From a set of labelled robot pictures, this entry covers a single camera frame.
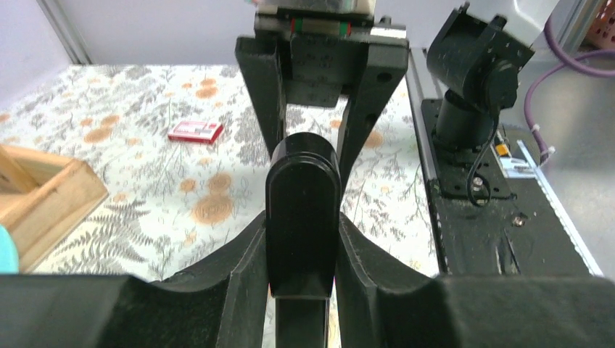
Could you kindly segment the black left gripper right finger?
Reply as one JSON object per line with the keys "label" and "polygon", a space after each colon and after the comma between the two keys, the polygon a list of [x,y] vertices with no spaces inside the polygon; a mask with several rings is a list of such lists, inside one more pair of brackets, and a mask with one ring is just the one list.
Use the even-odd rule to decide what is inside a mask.
{"label": "black left gripper right finger", "polygon": [[336,288],[343,347],[612,347],[614,284],[604,278],[430,278],[339,222]]}

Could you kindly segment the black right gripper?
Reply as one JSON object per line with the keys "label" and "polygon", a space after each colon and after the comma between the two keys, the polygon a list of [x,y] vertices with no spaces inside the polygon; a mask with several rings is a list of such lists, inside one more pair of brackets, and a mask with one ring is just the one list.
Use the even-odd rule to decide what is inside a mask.
{"label": "black right gripper", "polygon": [[375,1],[256,1],[255,6],[255,33],[276,41],[240,36],[235,57],[268,154],[285,137],[287,103],[332,108],[350,94],[337,143],[340,175],[349,178],[408,69],[405,26],[389,17],[376,21]]}

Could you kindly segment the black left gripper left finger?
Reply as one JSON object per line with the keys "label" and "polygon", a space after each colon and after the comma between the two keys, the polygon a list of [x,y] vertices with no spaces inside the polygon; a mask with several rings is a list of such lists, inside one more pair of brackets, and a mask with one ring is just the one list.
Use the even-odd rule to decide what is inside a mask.
{"label": "black left gripper left finger", "polygon": [[3,275],[3,347],[259,347],[268,281],[265,217],[164,281]]}

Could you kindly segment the black stapler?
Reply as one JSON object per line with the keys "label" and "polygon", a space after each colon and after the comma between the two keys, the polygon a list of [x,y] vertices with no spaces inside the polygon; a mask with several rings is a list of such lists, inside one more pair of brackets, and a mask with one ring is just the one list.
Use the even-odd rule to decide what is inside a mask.
{"label": "black stapler", "polygon": [[301,132],[277,145],[265,182],[277,347],[327,345],[341,195],[337,155],[325,138]]}

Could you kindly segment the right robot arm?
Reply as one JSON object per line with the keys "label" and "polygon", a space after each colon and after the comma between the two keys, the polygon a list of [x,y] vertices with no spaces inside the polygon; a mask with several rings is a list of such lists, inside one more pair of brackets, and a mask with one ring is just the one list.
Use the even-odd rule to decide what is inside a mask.
{"label": "right robot arm", "polygon": [[[466,1],[427,52],[427,69],[474,111],[508,109],[518,73],[555,1]],[[350,174],[408,69],[405,27],[375,18],[374,1],[257,1],[252,37],[235,57],[269,153],[286,135],[289,104],[332,108],[348,99],[338,165]]]}

